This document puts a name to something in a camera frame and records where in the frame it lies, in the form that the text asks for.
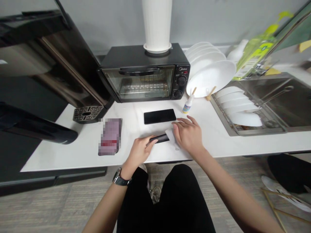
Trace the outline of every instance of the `small glue bottle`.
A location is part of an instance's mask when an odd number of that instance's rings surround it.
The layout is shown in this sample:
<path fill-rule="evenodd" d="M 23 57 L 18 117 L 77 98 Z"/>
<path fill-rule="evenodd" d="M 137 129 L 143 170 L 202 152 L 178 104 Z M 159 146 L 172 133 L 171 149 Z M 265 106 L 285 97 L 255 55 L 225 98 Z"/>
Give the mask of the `small glue bottle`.
<path fill-rule="evenodd" d="M 184 108 L 182 109 L 182 113 L 187 114 L 189 112 L 193 99 L 194 99 L 194 94 L 190 95 L 189 99 L 185 103 Z"/>

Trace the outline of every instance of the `black smartphone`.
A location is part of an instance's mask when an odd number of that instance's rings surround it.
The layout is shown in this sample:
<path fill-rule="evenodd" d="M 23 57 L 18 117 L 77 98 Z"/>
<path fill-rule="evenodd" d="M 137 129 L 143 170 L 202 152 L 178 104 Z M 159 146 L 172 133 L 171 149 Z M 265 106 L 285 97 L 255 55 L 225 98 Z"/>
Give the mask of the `black smartphone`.
<path fill-rule="evenodd" d="M 174 121 L 174 120 L 176 120 L 174 109 L 167 109 L 167 110 L 144 113 L 145 125 L 160 123 L 160 122 L 167 122 L 167 121 Z"/>

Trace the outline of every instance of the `stainless steel sink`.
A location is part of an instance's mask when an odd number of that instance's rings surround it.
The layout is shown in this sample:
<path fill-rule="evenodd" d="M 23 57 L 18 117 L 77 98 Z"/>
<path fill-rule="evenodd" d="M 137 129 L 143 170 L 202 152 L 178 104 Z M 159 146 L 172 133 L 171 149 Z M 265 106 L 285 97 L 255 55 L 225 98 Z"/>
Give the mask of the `stainless steel sink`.
<path fill-rule="evenodd" d="M 256 113 L 263 122 L 263 127 L 234 125 L 213 96 L 212 105 L 230 136 L 311 130 L 311 87 L 289 73 L 252 77 L 228 86 L 245 90 L 250 100 L 261 107 Z"/>

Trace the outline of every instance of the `oven door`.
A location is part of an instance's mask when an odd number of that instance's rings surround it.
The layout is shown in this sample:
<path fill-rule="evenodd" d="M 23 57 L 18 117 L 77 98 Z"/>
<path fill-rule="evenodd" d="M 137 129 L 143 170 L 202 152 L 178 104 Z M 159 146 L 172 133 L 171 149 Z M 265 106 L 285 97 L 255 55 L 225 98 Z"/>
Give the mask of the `oven door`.
<path fill-rule="evenodd" d="M 121 103 L 168 100 L 175 66 L 103 68 L 102 72 Z"/>

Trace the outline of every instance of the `black cylindrical object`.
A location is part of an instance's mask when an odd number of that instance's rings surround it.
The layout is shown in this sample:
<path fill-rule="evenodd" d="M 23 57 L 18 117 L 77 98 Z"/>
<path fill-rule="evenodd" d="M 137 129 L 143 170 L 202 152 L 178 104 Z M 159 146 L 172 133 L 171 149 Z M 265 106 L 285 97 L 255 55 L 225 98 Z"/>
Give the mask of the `black cylindrical object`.
<path fill-rule="evenodd" d="M 0 103 L 0 130 L 60 144 L 70 144 L 78 137 L 74 130 L 5 103 Z"/>

